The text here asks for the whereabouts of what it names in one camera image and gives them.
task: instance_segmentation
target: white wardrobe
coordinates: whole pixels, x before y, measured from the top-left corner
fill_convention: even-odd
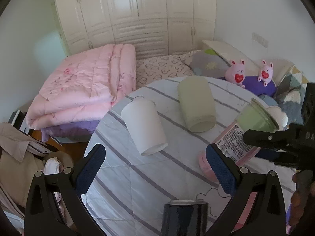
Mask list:
[[[55,0],[72,54],[131,43],[137,59],[201,49],[212,40],[216,0]]]

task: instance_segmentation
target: round table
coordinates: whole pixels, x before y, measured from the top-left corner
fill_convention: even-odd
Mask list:
[[[198,153],[234,121],[252,98],[267,105],[241,87],[207,78],[216,103],[217,124],[207,132],[192,133],[185,126],[178,101],[177,85],[183,79],[156,81],[131,93],[105,115],[92,135],[85,155],[100,143],[105,146],[106,159],[82,200],[108,235],[160,235],[164,204],[171,199],[202,198],[209,202],[210,227],[229,202],[230,196],[221,186],[203,175]],[[169,144],[149,156],[139,154],[120,117],[122,109],[137,96],[155,102]],[[255,157],[245,166],[263,174],[276,171],[289,207],[295,190],[293,169]]]

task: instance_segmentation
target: pink quilt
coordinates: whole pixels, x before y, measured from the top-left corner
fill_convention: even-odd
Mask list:
[[[31,104],[31,129],[101,120],[121,98],[136,90],[136,57],[131,44],[108,44],[63,60]]]

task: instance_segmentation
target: metal screw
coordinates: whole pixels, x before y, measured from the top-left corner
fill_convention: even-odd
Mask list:
[[[241,171],[243,174],[247,174],[247,173],[248,173],[248,168],[241,167],[241,168],[240,168],[240,171]]]
[[[36,173],[35,173],[35,177],[40,177],[42,175],[42,172],[41,171],[37,171]]]
[[[71,171],[72,171],[72,168],[65,168],[65,169],[63,170],[63,173],[69,174],[69,173],[71,173]]]
[[[270,171],[270,175],[272,175],[272,176],[277,176],[277,173],[276,173],[276,171]]]

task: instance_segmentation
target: plush toy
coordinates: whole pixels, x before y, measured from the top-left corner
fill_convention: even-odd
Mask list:
[[[264,66],[263,68],[260,70],[260,73],[258,75],[258,81],[263,81],[264,82],[264,86],[266,87],[268,85],[269,82],[271,82],[272,80],[272,74],[273,74],[273,63],[270,63],[269,65],[267,65],[266,61],[263,60],[262,61]]]
[[[241,62],[237,64],[234,60],[231,60],[230,63],[231,67],[225,72],[225,80],[245,88],[245,85],[243,85],[245,79],[245,61],[241,59]]]

